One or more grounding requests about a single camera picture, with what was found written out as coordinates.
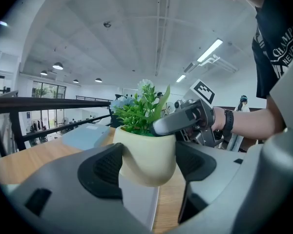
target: blue flower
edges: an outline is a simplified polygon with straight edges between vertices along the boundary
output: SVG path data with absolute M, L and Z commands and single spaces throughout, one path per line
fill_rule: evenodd
M 109 108 L 112 112 L 116 112 L 116 108 L 124 108 L 124 105 L 133 106 L 134 99 L 121 96 L 118 99 L 112 101 Z

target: white ceiling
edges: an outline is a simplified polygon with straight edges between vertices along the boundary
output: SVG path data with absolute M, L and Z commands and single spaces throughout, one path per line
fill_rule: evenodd
M 106 21 L 111 27 L 104 27 Z M 23 72 L 40 76 L 60 61 L 64 70 L 54 71 L 69 83 L 77 78 L 89 85 L 100 77 L 105 84 L 134 87 L 149 78 L 189 87 L 198 78 L 232 75 L 200 67 L 175 84 L 217 38 L 224 43 L 214 54 L 242 72 L 243 63 L 253 58 L 255 30 L 255 10 L 244 0 L 67 0 L 54 8 Z

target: glass wall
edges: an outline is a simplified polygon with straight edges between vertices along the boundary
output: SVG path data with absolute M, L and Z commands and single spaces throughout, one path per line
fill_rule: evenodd
M 44 82 L 33 82 L 31 97 L 65 99 L 66 87 Z
M 41 97 L 41 93 L 42 93 L 42 83 L 41 82 L 37 82 L 34 81 L 33 83 L 33 89 L 31 91 L 31 97 Z
M 58 92 L 58 85 L 43 83 L 41 98 L 56 99 Z
M 32 97 L 36 98 L 50 98 L 50 99 L 64 99 L 66 87 L 44 82 L 33 82 Z M 54 128 L 63 124 L 68 124 L 64 118 L 63 109 L 51 109 L 39 111 L 39 120 L 45 126 L 45 129 Z

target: black t-shirt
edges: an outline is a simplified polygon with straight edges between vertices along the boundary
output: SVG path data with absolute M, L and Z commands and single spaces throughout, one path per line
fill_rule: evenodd
M 291 67 L 293 23 L 278 0 L 265 0 L 257 10 L 257 31 L 252 42 L 257 68 L 257 94 L 266 98 Z

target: artificial flower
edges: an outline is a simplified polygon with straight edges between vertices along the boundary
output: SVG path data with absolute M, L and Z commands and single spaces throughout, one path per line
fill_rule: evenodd
M 116 112 L 116 108 L 123 108 L 124 105 L 134 105 L 134 99 L 121 96 L 118 99 L 111 101 L 109 108 L 112 112 Z
M 148 79 L 143 79 L 138 83 L 138 94 L 143 94 L 143 87 L 150 84 L 150 88 L 154 87 L 153 82 Z

